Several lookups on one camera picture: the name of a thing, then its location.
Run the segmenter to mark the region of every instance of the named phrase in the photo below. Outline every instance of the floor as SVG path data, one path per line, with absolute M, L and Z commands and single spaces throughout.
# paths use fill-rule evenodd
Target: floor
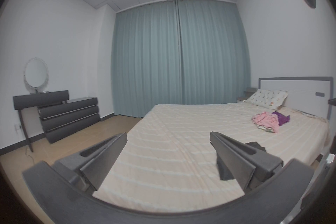
M 57 159 L 85 149 L 115 134 L 130 131 L 140 120 L 141 118 L 138 117 L 114 116 L 53 144 L 50 144 L 46 138 L 38 140 L 32 143 L 34 152 L 31 152 L 28 146 L 11 151 L 0 156 L 0 163 L 19 198 L 43 223 L 52 224 L 54 222 L 44 213 L 27 188 L 22 178 L 22 171 L 41 160 L 52 165 Z

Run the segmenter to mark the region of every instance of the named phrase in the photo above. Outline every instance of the pillowcase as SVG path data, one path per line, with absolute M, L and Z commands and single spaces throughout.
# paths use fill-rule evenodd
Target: pillowcase
M 269 90 L 257 90 L 246 102 L 250 104 L 259 105 L 267 109 L 278 110 L 278 107 L 282 105 L 288 92 L 285 91 L 269 91 Z

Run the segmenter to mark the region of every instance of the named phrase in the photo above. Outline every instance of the purple clothing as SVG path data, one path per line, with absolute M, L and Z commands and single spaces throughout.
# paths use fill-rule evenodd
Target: purple clothing
M 286 122 L 289 122 L 289 120 L 291 119 L 291 116 L 285 116 L 281 113 L 279 113 L 278 111 L 274 111 L 272 114 L 275 114 L 278 116 L 278 121 L 279 121 L 279 126 L 284 125 Z

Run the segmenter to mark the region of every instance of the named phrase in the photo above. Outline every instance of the beige bedspread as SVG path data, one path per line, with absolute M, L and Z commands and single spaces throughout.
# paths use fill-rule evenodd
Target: beige bedspread
M 328 123 L 282 107 L 291 121 L 267 133 L 251 121 L 272 111 L 246 102 L 156 105 L 127 134 L 128 142 L 93 196 L 121 207 L 151 212 L 205 209 L 244 195 L 236 180 L 221 181 L 211 131 L 243 143 L 257 141 L 286 164 L 311 164 L 328 135 Z

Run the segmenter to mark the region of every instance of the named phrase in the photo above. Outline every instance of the curtain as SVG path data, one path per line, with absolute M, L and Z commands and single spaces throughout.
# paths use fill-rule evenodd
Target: curtain
M 250 62 L 236 4 L 177 0 L 181 32 L 182 102 L 236 102 L 250 86 Z
M 176 2 L 118 13 L 112 50 L 115 115 L 144 117 L 156 104 L 180 104 L 180 33 Z
M 111 68 L 115 115 L 144 117 L 156 104 L 236 102 L 250 86 L 237 7 L 211 0 L 118 13 Z

